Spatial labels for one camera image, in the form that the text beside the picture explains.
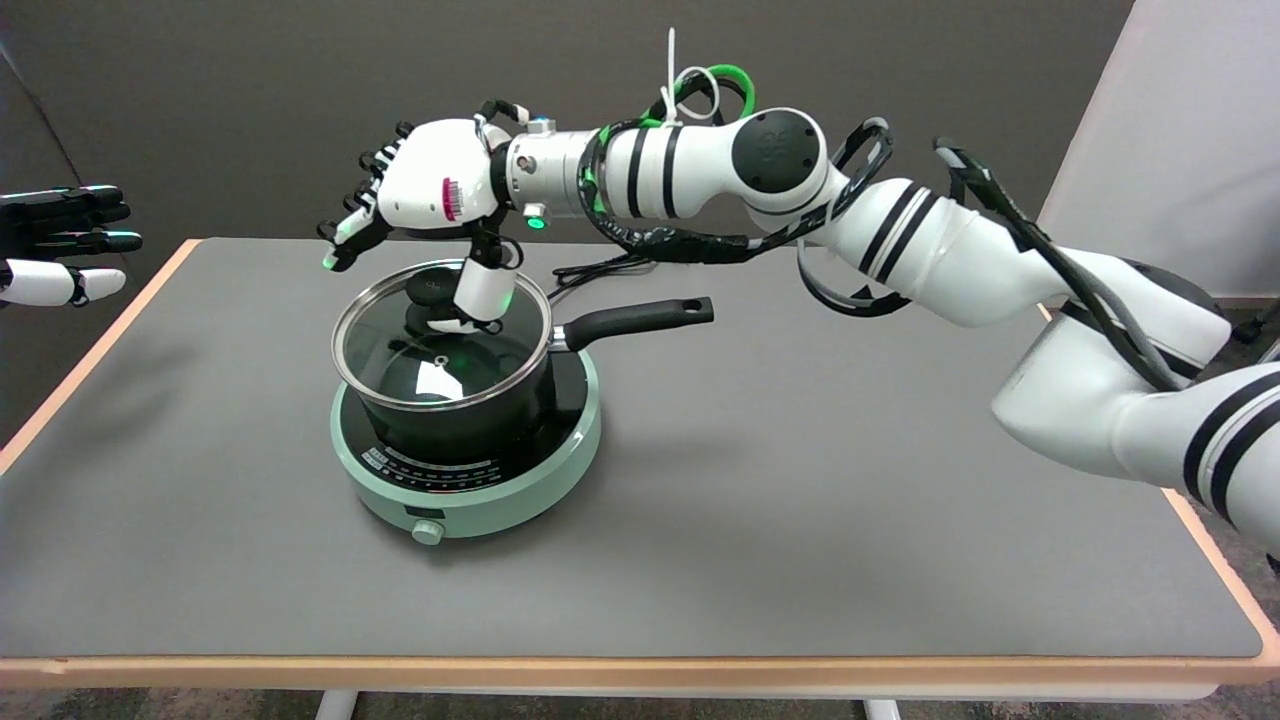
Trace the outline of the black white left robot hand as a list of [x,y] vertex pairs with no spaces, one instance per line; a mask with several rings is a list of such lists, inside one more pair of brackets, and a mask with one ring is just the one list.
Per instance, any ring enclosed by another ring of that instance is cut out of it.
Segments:
[[114,184],[4,193],[3,305],[83,307],[119,292],[127,283],[124,270],[65,260],[142,249],[141,234],[109,227],[129,217],[125,195]]

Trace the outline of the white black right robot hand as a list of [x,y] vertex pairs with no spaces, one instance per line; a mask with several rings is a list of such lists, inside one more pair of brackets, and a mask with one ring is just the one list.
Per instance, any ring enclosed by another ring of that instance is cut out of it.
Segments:
[[348,270],[394,231],[417,231],[430,240],[467,240],[462,269],[447,286],[451,299],[428,304],[428,328],[495,334],[524,260],[500,233],[506,179],[493,163],[495,151],[511,137],[495,126],[498,115],[518,126],[531,120],[526,108],[493,99],[468,119],[399,123],[394,142],[362,154],[360,165],[369,178],[344,200],[347,217],[317,227],[329,243],[324,268]]

